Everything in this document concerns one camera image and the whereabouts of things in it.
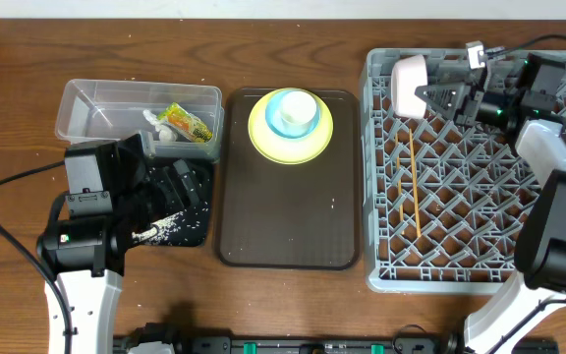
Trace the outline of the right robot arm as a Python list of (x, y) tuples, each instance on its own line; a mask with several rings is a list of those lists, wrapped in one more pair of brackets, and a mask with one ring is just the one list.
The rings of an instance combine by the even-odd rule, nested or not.
[(515, 269), (501, 288), (447, 339), (447, 353), (510, 353), (553, 312), (566, 307), (566, 119), (554, 113), (565, 62), (531, 53), (516, 84), (490, 90), (493, 55), (469, 57), (470, 81), (430, 84), (425, 60), (393, 90), (403, 116), (431, 108), (455, 123), (499, 129), (530, 166), (540, 193), (516, 242)]

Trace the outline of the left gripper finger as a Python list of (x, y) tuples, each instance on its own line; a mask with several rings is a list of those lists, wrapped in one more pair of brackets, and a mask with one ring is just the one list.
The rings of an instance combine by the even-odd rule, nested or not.
[(200, 180), (194, 166), (185, 159), (173, 163), (178, 176), (178, 193), (185, 207), (198, 205), (202, 202)]
[(158, 187), (165, 198), (165, 208), (168, 214), (185, 209), (181, 195), (175, 182), (175, 173), (170, 171), (169, 166), (162, 167), (157, 173)]

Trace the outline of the light blue bowl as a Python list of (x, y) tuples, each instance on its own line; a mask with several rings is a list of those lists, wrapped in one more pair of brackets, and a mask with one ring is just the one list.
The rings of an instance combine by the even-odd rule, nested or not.
[[(281, 100), (282, 96), (290, 90), (301, 90), (301, 89), (284, 88), (284, 89), (276, 92), (266, 103), (265, 120), (266, 120), (268, 127), (278, 136), (280, 136), (282, 138), (286, 138), (286, 139), (299, 139), (299, 138), (287, 137), (282, 133), (282, 124), (281, 124), (281, 116), (280, 116), (280, 113), (279, 113), (279, 104), (280, 104), (280, 100)], [(300, 138), (307, 136), (317, 126), (317, 124), (319, 122), (320, 110), (318, 108), (317, 100), (315, 98), (314, 98), (314, 100), (315, 100), (316, 105), (317, 105), (317, 111), (316, 111), (316, 114), (314, 116), (313, 123), (311, 125), (311, 129), (304, 136), (302, 136)]]

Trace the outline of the cream white cup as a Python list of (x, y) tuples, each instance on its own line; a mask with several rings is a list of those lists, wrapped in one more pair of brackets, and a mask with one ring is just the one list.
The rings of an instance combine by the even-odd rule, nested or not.
[(279, 104), (282, 133), (290, 138), (304, 136), (313, 123), (317, 111), (314, 98), (302, 90), (286, 92)]

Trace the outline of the white tissue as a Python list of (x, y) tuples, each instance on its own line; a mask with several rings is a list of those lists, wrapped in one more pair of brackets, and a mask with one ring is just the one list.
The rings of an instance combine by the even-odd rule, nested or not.
[(176, 142), (178, 135), (176, 131), (170, 127), (166, 120), (158, 119), (156, 115), (149, 110), (142, 112), (144, 119), (155, 129), (158, 133), (159, 141), (164, 143)]

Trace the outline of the green orange snack wrapper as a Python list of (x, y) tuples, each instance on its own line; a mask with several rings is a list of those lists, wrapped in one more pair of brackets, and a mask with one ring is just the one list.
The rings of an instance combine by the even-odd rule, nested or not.
[(162, 111), (157, 119), (176, 128), (184, 138), (191, 142), (207, 143), (213, 136), (196, 115), (188, 112), (176, 102), (171, 103)]

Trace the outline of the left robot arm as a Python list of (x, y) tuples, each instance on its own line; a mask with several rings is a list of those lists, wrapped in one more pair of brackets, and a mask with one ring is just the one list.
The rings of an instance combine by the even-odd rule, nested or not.
[(151, 157), (142, 138), (69, 146), (69, 188), (37, 240), (46, 267), (51, 353), (176, 353), (169, 336), (115, 344), (126, 254), (138, 246), (195, 247), (208, 233), (213, 165)]

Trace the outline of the white bowl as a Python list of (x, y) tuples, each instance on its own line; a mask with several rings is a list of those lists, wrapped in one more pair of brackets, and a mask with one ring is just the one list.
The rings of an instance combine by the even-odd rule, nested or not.
[(416, 89), (427, 85), (425, 58), (419, 54), (397, 61), (391, 72), (391, 101), (399, 117), (423, 119), (426, 103)]

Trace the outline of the pile of rice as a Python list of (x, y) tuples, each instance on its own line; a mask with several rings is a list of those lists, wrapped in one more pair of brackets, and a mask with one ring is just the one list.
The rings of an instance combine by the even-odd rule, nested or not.
[(195, 206), (176, 212), (151, 224), (151, 228), (142, 233), (133, 233), (132, 247), (136, 246), (171, 246), (196, 247), (202, 244), (208, 234), (210, 202), (201, 202)]

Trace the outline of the grey dishwasher rack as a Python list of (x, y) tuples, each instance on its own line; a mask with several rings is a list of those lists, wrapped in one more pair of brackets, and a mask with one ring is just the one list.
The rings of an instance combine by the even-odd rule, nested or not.
[[(434, 111), (419, 122), (395, 114), (391, 72), (413, 55), (411, 48), (375, 48), (360, 76), (366, 283), (378, 293), (492, 294), (513, 271), (515, 243), (538, 197), (538, 181), (498, 134), (459, 127)], [(418, 240), (409, 129), (418, 172)]]

